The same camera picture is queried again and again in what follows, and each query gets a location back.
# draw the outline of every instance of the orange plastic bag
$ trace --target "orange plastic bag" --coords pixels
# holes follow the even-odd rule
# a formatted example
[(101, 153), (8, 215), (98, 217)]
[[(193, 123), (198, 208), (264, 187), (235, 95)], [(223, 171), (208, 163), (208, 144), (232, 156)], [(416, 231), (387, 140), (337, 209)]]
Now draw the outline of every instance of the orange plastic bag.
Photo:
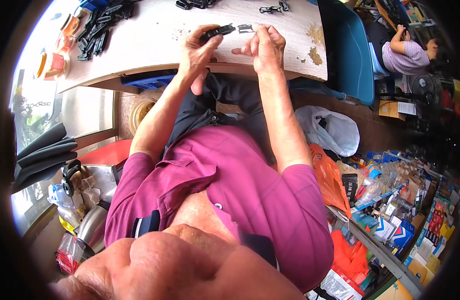
[(360, 241), (350, 247), (342, 235), (335, 230), (331, 233), (335, 247), (333, 265), (340, 269), (351, 281), (360, 285), (368, 275), (367, 247)]
[(343, 187), (340, 170), (335, 162), (325, 154), (322, 147), (315, 143), (308, 145), (313, 158), (313, 168), (326, 205), (340, 209), (347, 218), (351, 218), (350, 203), (348, 203)]

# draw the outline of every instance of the black pants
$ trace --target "black pants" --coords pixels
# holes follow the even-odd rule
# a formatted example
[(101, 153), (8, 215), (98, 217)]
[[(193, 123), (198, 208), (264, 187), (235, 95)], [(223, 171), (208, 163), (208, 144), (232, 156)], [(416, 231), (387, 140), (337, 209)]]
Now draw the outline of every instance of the black pants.
[(368, 41), (373, 44), (375, 54), (377, 55), (378, 62), (382, 68), (386, 71), (385, 64), (383, 63), (382, 48), (386, 42), (391, 41), (391, 37), (388, 33), (387, 28), (379, 22), (371, 22), (365, 24), (365, 30), (367, 31)]
[[(236, 120), (216, 112), (216, 101), (238, 105), (246, 115)], [(167, 147), (188, 130), (215, 124), (244, 129), (262, 149), (267, 162), (274, 162), (257, 81), (208, 72), (203, 94), (196, 96), (188, 90), (183, 98)]]

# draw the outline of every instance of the plastic bin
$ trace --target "plastic bin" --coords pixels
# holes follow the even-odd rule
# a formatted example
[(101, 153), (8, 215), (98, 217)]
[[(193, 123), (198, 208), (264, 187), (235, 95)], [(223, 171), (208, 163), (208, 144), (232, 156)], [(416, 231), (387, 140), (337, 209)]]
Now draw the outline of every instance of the plastic bin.
[(102, 10), (108, 6), (108, 0), (82, 0), (80, 1), (80, 7), (86, 8), (89, 11), (94, 9)]
[(120, 81), (124, 86), (139, 87), (143, 90), (154, 90), (169, 85), (173, 77), (177, 74), (177, 71), (177, 69), (168, 69), (144, 72), (127, 77), (120, 77)]
[(312, 93), (329, 94), (346, 101), (347, 95), (371, 105), (375, 98), (373, 70), (367, 35), (359, 16), (338, 0), (318, 0), (323, 24), (323, 34), (329, 53), (333, 51), (334, 64), (328, 72), (335, 74), (327, 83), (299, 77), (290, 80), (291, 89), (302, 89)]

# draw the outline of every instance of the woman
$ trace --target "woman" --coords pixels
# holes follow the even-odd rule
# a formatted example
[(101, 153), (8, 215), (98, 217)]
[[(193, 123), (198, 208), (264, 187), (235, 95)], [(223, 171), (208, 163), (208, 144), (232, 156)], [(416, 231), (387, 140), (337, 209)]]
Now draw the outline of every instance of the woman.
[(418, 43), (410, 40), (410, 34), (402, 25), (398, 25), (391, 39), (387, 29), (378, 22), (365, 24), (365, 29), (378, 62), (391, 73), (424, 75), (429, 73), (431, 65), (442, 67), (448, 62), (446, 50), (443, 46), (439, 47), (440, 42), (435, 38), (428, 41), (427, 50), (423, 50)]

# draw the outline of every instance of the man's left hand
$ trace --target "man's left hand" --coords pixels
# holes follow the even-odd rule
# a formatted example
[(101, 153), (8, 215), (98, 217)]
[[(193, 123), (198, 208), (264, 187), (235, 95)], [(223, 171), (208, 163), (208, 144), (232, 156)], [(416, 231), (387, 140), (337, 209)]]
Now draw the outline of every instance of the man's left hand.
[(210, 61), (213, 51), (223, 40), (221, 34), (209, 39), (204, 45), (200, 42), (203, 33), (220, 27), (216, 24), (198, 26), (186, 38), (182, 45), (182, 57), (179, 66), (179, 74), (187, 77), (192, 83), (191, 91), (195, 95), (201, 95), (203, 92), (203, 82), (205, 81), (206, 63)]

